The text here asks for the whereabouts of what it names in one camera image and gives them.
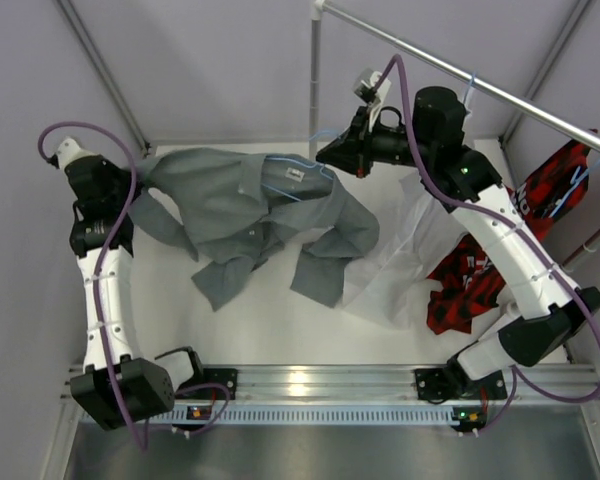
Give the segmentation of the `light blue hanger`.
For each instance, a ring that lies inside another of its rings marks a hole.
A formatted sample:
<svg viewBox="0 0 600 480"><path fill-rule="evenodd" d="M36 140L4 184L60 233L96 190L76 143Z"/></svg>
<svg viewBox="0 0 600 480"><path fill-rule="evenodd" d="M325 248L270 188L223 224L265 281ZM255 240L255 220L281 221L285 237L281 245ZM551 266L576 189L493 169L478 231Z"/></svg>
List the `light blue hanger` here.
<svg viewBox="0 0 600 480"><path fill-rule="evenodd" d="M317 147L321 139L337 140L341 136L342 134L334 129L319 130L307 139L309 149ZM317 162L316 160L299 160L295 157L291 157L289 154L270 154L265 157L265 160L284 164L286 167L285 177L296 183L301 183L307 172L315 172L319 177L322 177L329 182L334 180L334 174L326 167L326 165Z"/></svg>

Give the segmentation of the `grey button shirt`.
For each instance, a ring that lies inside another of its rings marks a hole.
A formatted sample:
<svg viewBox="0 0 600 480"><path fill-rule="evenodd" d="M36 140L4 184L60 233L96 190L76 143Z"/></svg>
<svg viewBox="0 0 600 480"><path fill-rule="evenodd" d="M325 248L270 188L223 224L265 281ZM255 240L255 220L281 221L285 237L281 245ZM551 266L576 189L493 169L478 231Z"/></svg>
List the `grey button shirt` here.
<svg viewBox="0 0 600 480"><path fill-rule="evenodd" d="M208 264L192 281L213 310L246 286L250 275L300 233L322 235L303 245L292 291L327 307L340 301L346 266L379 240L375 215L334 180L307 172L301 183L284 164L211 148L174 150L136 166L140 195L129 214L155 240Z"/></svg>

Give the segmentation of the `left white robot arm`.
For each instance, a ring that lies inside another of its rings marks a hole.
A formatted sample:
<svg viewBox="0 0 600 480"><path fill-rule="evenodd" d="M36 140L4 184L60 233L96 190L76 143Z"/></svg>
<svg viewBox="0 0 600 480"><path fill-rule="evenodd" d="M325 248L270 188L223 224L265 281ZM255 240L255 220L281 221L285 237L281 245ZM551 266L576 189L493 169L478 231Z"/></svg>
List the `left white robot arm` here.
<svg viewBox="0 0 600 480"><path fill-rule="evenodd" d="M121 213L131 175L101 155L78 149L60 157L76 199L69 241L83 277L87 347L73 399L103 429L172 410L176 392L193 399L206 375L198 355L180 347L143 357L133 323L131 267L134 226Z"/></svg>

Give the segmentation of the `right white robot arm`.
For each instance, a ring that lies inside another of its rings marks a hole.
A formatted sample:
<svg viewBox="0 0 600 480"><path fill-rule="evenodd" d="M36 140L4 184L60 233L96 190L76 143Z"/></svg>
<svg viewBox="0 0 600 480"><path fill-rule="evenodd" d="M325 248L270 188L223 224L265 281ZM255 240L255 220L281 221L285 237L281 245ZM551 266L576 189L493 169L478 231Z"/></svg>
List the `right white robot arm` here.
<svg viewBox="0 0 600 480"><path fill-rule="evenodd" d="M477 241L514 297L516 312L498 330L447 361L448 390L467 397L505 368L532 367L594 324L600 291L582 288L556 266L514 207L490 161L464 143L464 103L446 87L421 89L389 127L379 87L360 85L363 101L348 129L318 160L359 178L377 162L417 168L425 189Z"/></svg>

